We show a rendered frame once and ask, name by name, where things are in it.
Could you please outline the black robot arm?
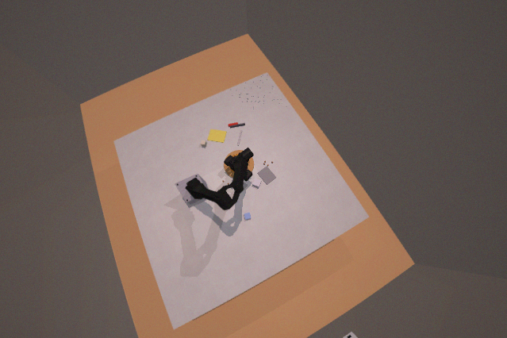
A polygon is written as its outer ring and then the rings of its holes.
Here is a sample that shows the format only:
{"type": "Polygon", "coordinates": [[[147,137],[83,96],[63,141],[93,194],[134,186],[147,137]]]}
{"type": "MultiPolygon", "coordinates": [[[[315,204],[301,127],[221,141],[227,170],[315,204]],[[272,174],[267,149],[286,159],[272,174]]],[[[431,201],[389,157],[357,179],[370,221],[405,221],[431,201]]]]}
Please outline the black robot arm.
{"type": "Polygon", "coordinates": [[[238,156],[233,156],[231,160],[227,162],[230,168],[234,167],[235,170],[233,181],[230,185],[220,188],[218,192],[206,189],[197,178],[188,182],[186,190],[194,199],[204,198],[217,203],[223,210],[231,209],[237,202],[240,193],[244,190],[244,172],[247,171],[248,161],[253,155],[253,152],[249,148],[246,148],[240,152],[238,156]],[[232,199],[226,192],[228,188],[233,188],[235,190],[232,199]]]}

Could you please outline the orange round board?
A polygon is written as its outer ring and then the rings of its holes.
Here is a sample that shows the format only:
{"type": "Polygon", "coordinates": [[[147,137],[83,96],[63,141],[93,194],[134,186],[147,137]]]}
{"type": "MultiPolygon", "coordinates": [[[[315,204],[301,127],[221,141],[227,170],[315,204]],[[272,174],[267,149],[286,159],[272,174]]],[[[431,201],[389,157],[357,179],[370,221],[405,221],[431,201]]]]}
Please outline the orange round board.
{"type": "MultiPolygon", "coordinates": [[[[240,152],[242,152],[242,151],[243,151],[243,150],[235,150],[235,151],[233,151],[233,152],[230,152],[230,153],[226,156],[226,158],[227,158],[228,156],[234,156],[235,154],[239,154],[239,153],[240,153],[240,152]]],[[[233,178],[233,176],[234,176],[234,172],[232,172],[232,171],[231,171],[232,169],[230,170],[230,168],[229,168],[229,167],[228,167],[225,163],[224,163],[224,168],[225,168],[226,173],[227,173],[229,176],[231,176],[231,177],[233,178]]],[[[253,158],[250,158],[250,159],[249,159],[249,162],[248,162],[248,169],[247,169],[247,170],[252,171],[252,170],[253,170],[253,168],[254,168],[254,160],[253,160],[253,158]]]]}

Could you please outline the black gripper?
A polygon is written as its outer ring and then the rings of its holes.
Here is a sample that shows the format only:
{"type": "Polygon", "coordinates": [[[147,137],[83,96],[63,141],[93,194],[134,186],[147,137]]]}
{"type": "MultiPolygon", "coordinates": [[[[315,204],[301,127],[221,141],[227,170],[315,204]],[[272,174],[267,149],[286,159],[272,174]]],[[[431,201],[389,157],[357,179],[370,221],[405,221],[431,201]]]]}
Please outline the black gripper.
{"type": "MultiPolygon", "coordinates": [[[[225,163],[227,166],[228,166],[227,162],[228,162],[228,161],[230,161],[230,160],[231,160],[231,158],[232,158],[232,156],[228,156],[228,157],[225,159],[224,163],[225,163]]],[[[235,171],[235,170],[234,170],[234,167],[232,167],[231,169],[232,169],[233,171],[235,171]]],[[[248,181],[248,180],[251,178],[251,176],[252,176],[252,172],[251,172],[251,171],[247,170],[246,172],[244,172],[244,180],[245,180],[245,181],[248,181]]]]}

